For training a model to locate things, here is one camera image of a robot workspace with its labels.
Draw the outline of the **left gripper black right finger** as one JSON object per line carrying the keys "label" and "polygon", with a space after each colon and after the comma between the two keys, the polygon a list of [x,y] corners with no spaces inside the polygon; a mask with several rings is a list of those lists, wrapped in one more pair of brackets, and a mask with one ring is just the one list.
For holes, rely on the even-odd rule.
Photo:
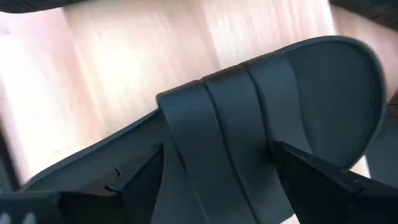
{"label": "left gripper black right finger", "polygon": [[300,224],[398,224],[398,189],[285,142],[271,153]]}

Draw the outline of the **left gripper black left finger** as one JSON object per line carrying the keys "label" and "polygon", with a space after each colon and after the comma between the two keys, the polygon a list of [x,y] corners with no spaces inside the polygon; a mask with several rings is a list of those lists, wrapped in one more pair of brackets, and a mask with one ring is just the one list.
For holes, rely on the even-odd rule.
{"label": "left gripper black left finger", "polygon": [[0,216],[9,224],[150,224],[162,183],[164,147],[137,171],[123,166],[106,190],[111,195],[77,191],[26,191],[0,194]]}

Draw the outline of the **black rubber slide sandal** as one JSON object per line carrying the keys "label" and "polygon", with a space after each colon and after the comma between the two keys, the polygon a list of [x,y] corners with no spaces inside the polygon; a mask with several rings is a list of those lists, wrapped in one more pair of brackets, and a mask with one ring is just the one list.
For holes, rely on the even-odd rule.
{"label": "black rubber slide sandal", "polygon": [[158,108],[35,175],[26,190],[82,190],[164,147],[151,224],[281,224],[293,210],[268,150],[283,141],[344,169],[375,138],[384,72],[364,43],[304,40],[157,96]]}

